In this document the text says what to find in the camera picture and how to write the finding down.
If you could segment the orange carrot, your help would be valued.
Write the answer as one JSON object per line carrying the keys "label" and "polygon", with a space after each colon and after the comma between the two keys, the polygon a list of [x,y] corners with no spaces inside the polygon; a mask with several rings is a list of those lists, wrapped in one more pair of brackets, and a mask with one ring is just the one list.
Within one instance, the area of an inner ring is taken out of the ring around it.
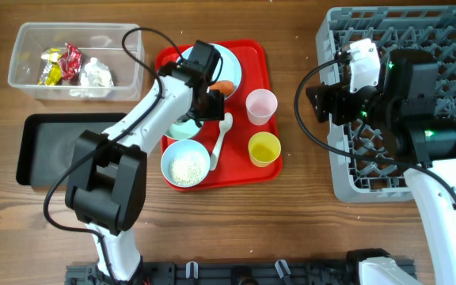
{"label": "orange carrot", "polygon": [[224,97],[230,96],[235,89],[235,84],[229,80],[217,81],[210,86],[210,90],[218,90]]}

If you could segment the mint green bowl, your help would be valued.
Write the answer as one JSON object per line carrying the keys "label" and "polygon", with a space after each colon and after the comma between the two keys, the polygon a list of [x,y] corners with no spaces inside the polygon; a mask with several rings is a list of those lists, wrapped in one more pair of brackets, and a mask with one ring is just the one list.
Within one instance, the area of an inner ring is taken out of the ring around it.
{"label": "mint green bowl", "polygon": [[197,125],[193,119],[184,122],[176,121],[165,132],[165,136],[173,140],[192,139],[200,132],[202,127],[202,122]]}

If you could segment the pink plastic cup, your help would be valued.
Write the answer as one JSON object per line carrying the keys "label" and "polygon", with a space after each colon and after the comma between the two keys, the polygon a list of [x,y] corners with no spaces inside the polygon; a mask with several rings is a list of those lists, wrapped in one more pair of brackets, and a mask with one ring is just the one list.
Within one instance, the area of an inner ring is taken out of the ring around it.
{"label": "pink plastic cup", "polygon": [[266,124],[276,112],[276,95],[268,89],[255,89],[246,98],[245,107],[249,121],[257,126]]}

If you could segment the light blue bowl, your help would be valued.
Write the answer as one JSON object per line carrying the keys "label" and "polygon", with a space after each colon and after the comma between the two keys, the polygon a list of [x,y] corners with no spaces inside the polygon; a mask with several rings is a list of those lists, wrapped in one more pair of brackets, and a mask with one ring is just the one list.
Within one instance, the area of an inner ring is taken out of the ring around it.
{"label": "light blue bowl", "polygon": [[210,155],[199,142],[185,139],[172,143],[161,156],[164,178],[178,188],[192,188],[210,171]]}

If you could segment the white rice pile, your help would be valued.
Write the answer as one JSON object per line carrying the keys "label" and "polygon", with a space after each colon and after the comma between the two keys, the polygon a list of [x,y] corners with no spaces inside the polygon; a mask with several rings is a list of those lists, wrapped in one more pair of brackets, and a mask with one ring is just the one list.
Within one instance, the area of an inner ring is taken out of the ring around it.
{"label": "white rice pile", "polygon": [[205,178],[207,172],[207,163],[199,152],[179,155],[169,164],[172,182],[183,188],[198,184]]}

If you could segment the white napkin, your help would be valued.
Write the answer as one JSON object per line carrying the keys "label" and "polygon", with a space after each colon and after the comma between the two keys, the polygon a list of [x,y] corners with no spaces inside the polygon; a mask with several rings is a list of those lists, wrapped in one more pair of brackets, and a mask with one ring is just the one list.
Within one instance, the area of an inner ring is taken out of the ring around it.
{"label": "white napkin", "polygon": [[81,67],[78,75],[79,89],[69,94],[78,98],[101,99],[107,97],[114,86],[110,69],[95,57],[90,57]]}

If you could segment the red snack wrapper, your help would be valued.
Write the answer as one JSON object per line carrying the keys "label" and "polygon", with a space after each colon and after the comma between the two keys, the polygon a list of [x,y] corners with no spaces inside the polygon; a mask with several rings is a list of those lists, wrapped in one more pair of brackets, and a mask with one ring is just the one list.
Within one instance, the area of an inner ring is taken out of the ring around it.
{"label": "red snack wrapper", "polygon": [[78,76],[82,66],[82,53],[73,44],[66,44],[66,51],[58,59],[62,80],[70,81]]}

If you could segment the yellow foil wrapper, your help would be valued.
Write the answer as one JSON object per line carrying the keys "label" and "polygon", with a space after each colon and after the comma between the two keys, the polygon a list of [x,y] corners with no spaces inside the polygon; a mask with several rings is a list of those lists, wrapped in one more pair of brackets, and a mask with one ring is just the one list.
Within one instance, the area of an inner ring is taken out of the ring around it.
{"label": "yellow foil wrapper", "polygon": [[41,59],[45,66],[38,79],[38,86],[55,86],[61,80],[61,68],[58,64],[61,55],[59,48],[50,48],[42,53]]}

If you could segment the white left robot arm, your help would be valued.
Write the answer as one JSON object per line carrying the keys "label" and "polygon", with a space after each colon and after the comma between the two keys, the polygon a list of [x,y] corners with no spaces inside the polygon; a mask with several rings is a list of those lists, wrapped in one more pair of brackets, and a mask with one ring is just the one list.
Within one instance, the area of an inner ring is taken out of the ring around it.
{"label": "white left robot arm", "polygon": [[89,268],[87,281],[144,280],[132,227],[146,198],[147,156],[178,120],[223,119],[224,96],[210,88],[221,64],[213,45],[196,41],[186,59],[156,72],[150,92],[121,121],[78,138],[67,170],[65,204],[96,242],[99,261]]}

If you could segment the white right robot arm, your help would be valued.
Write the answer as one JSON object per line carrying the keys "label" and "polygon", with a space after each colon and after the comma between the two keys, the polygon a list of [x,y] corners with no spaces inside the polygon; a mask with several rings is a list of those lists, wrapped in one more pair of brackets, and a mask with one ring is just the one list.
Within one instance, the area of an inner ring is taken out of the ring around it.
{"label": "white right robot arm", "polygon": [[435,115],[438,63],[429,52],[397,49],[389,54],[381,88],[365,85],[351,93],[342,83],[306,86],[320,70],[354,62],[354,56],[345,51],[312,69],[297,88],[294,110],[299,110],[304,93],[320,123],[362,120],[382,132],[390,157],[339,150],[309,130],[304,132],[334,154],[404,169],[405,183],[420,211],[435,279],[456,284],[456,121]]}

